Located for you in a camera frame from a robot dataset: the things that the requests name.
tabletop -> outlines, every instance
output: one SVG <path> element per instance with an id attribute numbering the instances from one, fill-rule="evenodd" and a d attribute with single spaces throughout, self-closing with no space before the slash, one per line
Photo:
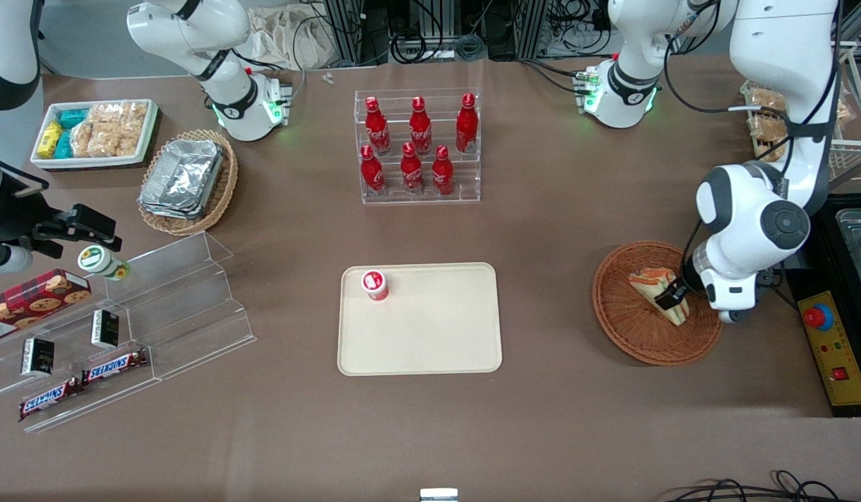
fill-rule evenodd
<path id="1" fill-rule="evenodd" d="M 726 56 L 670 70 L 698 105 L 740 99 Z M 41 434 L 0 396 L 0 500 L 414 500 L 452 486 L 462 500 L 653 501 L 703 479 L 771 486 L 780 468 L 861 499 L 861 419 L 828 418 L 798 314 L 778 298 L 679 368 L 626 356 L 593 314 L 599 261 L 638 239 L 684 244 L 703 175 L 749 158 L 744 114 L 697 114 L 662 92 L 637 127 L 611 130 L 517 63 L 333 70 L 332 86 L 322 73 L 288 127 L 233 141 L 238 187 L 211 229 L 235 253 L 223 264 L 258 340 Z M 483 200 L 364 207 L 354 91 L 451 86 L 484 94 Z M 47 104 L 117 98 L 159 104 L 158 145 L 219 127 L 191 77 L 45 78 Z M 120 256 L 136 257 L 174 241 L 137 212 L 142 174 L 53 174 L 45 196 L 116 219 Z M 74 270 L 82 248 L 32 270 Z M 449 261 L 497 272 L 501 368 L 340 374 L 343 271 Z M 0 276 L 0 290 L 28 275 Z"/>

round wicker basket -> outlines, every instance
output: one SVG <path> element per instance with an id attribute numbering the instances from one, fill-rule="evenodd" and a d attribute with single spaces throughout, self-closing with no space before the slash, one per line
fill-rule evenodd
<path id="1" fill-rule="evenodd" d="M 628 283 L 643 268 L 680 270 L 681 249 L 656 241 L 623 245 L 598 266 L 592 297 L 600 326 L 629 356 L 650 365 L 689 365 L 706 356 L 721 335 L 722 324 L 706 299 L 687 296 L 691 311 L 681 326 L 663 317 Z"/>
<path id="2" fill-rule="evenodd" d="M 163 150 L 167 145 L 175 139 L 209 139 L 223 148 L 220 174 L 216 178 L 216 184 L 213 186 L 213 193 L 211 193 L 210 201 L 207 203 L 207 210 L 204 212 L 204 216 L 201 216 L 201 218 L 197 220 L 168 218 L 167 216 L 158 216 L 156 214 L 146 212 L 146 210 L 141 206 L 139 207 L 139 212 L 142 214 L 142 218 L 151 228 L 158 229 L 158 231 L 165 231 L 178 237 L 185 237 L 187 235 L 192 235 L 199 231 L 209 229 L 211 226 L 215 225 L 216 222 L 219 222 L 222 214 L 226 212 L 226 208 L 229 207 L 229 201 L 232 200 L 232 192 L 235 191 L 235 183 L 238 181 L 238 159 L 235 157 L 232 145 L 229 145 L 229 140 L 225 139 L 225 137 L 215 131 L 191 130 L 183 132 L 182 134 L 173 137 L 173 139 L 169 140 L 165 145 L 161 146 L 160 150 L 158 150 L 158 152 L 153 156 L 142 180 L 142 185 L 146 184 L 148 181 L 160 154 L 163 153 Z"/>

clear acrylic bottle rack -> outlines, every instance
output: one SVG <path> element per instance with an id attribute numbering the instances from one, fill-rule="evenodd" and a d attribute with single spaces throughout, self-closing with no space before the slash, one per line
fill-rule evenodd
<path id="1" fill-rule="evenodd" d="M 232 257 L 205 232 L 130 260 L 130 276 L 120 282 L 90 275 L 93 295 L 87 302 L 48 317 L 40 324 L 0 340 L 0 394 L 19 402 L 80 378 L 91 369 L 137 349 L 146 349 L 148 365 L 130 368 L 26 417 L 25 432 L 41 432 L 89 413 L 211 361 L 256 340 L 245 308 L 232 298 L 220 262 Z M 93 311 L 121 317 L 120 345 L 100 349 L 90 343 Z M 53 374 L 20 375 L 22 340 L 55 343 Z M 6 420 L 17 420 L 9 413 Z"/>
<path id="2" fill-rule="evenodd" d="M 477 151 L 475 153 L 461 153 L 455 148 L 455 119 L 458 111 L 462 108 L 462 96 L 471 92 L 477 96 L 477 115 L 479 127 L 477 131 Z M 375 96 L 380 111 L 388 121 L 390 128 L 390 139 L 392 147 L 389 155 L 379 156 L 377 160 L 383 166 L 383 178 L 388 184 L 388 194 L 383 197 L 373 197 L 367 191 L 365 181 L 361 177 L 359 167 L 361 159 L 359 148 L 369 145 L 369 135 L 365 128 L 365 99 Z M 411 99 L 414 96 L 423 96 L 427 103 L 427 115 L 433 123 L 433 148 L 429 155 L 421 157 L 421 172 L 424 178 L 424 193 L 412 196 L 405 191 L 402 180 L 402 170 L 399 163 L 402 161 L 402 144 L 411 140 L 409 120 L 411 118 Z M 353 106 L 353 117 L 355 123 L 356 149 L 356 175 L 359 177 L 359 188 L 363 204 L 375 206 L 375 204 L 452 204 L 479 202 L 480 200 L 480 154 L 482 146 L 483 114 L 482 98 L 477 88 L 451 88 L 451 89 L 402 89 L 402 90 L 373 90 L 357 91 L 355 104 Z M 437 197 L 433 191 L 433 174 L 430 171 L 434 161 L 434 150 L 439 145 L 449 148 L 449 159 L 455 166 L 455 191 L 450 196 Z"/>

red bottle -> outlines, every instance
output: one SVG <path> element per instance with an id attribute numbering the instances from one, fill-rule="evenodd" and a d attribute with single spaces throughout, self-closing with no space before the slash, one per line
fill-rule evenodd
<path id="1" fill-rule="evenodd" d="M 436 147 L 436 160 L 433 162 L 433 188 L 437 197 L 450 196 L 453 191 L 452 175 L 455 168 L 449 160 L 449 149 L 445 145 Z"/>
<path id="2" fill-rule="evenodd" d="M 402 181 L 405 191 L 410 195 L 420 196 L 424 193 L 424 178 L 421 178 L 421 159 L 415 155 L 415 145 L 406 141 L 402 145 Z"/>
<path id="3" fill-rule="evenodd" d="M 418 156 L 430 153 L 430 147 L 433 145 L 433 139 L 430 137 L 430 117 L 427 116 L 424 106 L 424 98 L 421 96 L 415 96 L 411 99 L 409 127 L 411 128 L 411 142 L 415 144 L 415 151 Z"/>
<path id="4" fill-rule="evenodd" d="M 377 98 L 369 96 L 365 99 L 365 109 L 369 112 L 365 118 L 365 128 L 369 131 L 369 141 L 377 155 L 390 153 L 390 128 L 386 125 L 386 117 L 380 111 Z"/>
<path id="5" fill-rule="evenodd" d="M 386 182 L 383 180 L 383 170 L 380 161 L 374 156 L 371 146 L 365 145 L 361 149 L 361 157 L 363 157 L 363 180 L 369 188 L 369 195 L 372 197 L 382 197 L 386 195 Z"/>
<path id="6" fill-rule="evenodd" d="M 455 148 L 462 153 L 477 151 L 477 129 L 480 120 L 474 105 L 477 105 L 477 96 L 469 92 L 462 96 L 462 110 L 458 112 L 458 119 L 455 121 Z"/>

aluminum foil container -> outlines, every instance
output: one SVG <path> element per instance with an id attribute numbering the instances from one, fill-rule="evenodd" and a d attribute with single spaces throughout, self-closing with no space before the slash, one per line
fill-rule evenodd
<path id="1" fill-rule="evenodd" d="M 216 184 L 222 156 L 222 146 L 213 141 L 172 141 L 155 163 L 138 203 L 153 214 L 200 218 Z"/>

